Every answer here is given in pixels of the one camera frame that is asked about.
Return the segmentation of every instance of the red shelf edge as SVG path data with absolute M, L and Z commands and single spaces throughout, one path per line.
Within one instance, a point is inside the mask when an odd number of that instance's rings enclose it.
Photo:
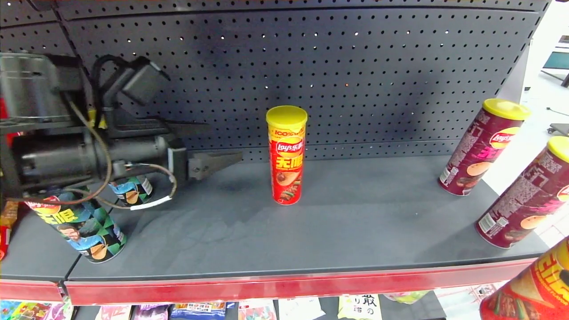
M 164 281 L 66 281 L 73 305 L 236 301 L 430 290 L 500 282 L 535 259 L 482 265 Z
M 0 299 L 62 302 L 57 283 L 51 281 L 0 280 Z

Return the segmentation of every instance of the maroon chip can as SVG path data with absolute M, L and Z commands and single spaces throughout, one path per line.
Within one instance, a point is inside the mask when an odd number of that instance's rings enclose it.
M 486 241 L 511 248 L 569 200 L 569 137 L 553 137 L 476 222 Z
M 529 109 L 517 103 L 485 100 L 440 175 L 439 185 L 454 195 L 469 195 L 529 115 Z

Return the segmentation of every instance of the robotic arm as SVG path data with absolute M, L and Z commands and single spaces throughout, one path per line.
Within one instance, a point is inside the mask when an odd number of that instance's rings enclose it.
M 207 124 L 138 119 L 119 108 L 122 93 L 147 104 L 168 76 L 146 58 L 113 61 L 118 69 L 102 86 L 93 76 L 96 122 L 105 115 L 107 128 L 90 128 L 78 58 L 0 53 L 0 88 L 8 119 L 0 120 L 0 183 L 8 200 L 43 199 L 64 188 L 76 188 L 163 167 L 179 183 L 201 180 L 237 163 L 241 153 L 190 153 L 180 136 L 205 130 Z M 8 133 L 25 132 L 7 145 Z M 103 190 L 104 185 L 86 201 Z

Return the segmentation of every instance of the floor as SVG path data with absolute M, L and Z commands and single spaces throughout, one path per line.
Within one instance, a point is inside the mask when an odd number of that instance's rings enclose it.
M 540 73 L 534 86 L 522 94 L 521 104 L 530 108 L 532 115 L 483 178 L 496 193 L 502 193 L 545 147 L 551 137 L 547 133 L 550 123 L 569 123 L 569 116 L 546 109 L 549 107 L 569 114 L 569 89 L 561 87 L 560 84 L 560 80 Z M 569 204 L 550 216 L 535 231 L 550 247 L 569 236 Z M 435 293 L 447 313 L 448 320 L 480 320 L 478 307 L 481 298 L 477 292 L 499 288 L 504 283 L 437 289 Z

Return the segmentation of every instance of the white wall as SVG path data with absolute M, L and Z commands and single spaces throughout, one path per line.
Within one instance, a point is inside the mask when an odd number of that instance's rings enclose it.
M 531 87 L 541 68 L 551 55 L 559 38 L 569 28 L 569 2 L 553 0 L 531 39 L 524 87 Z

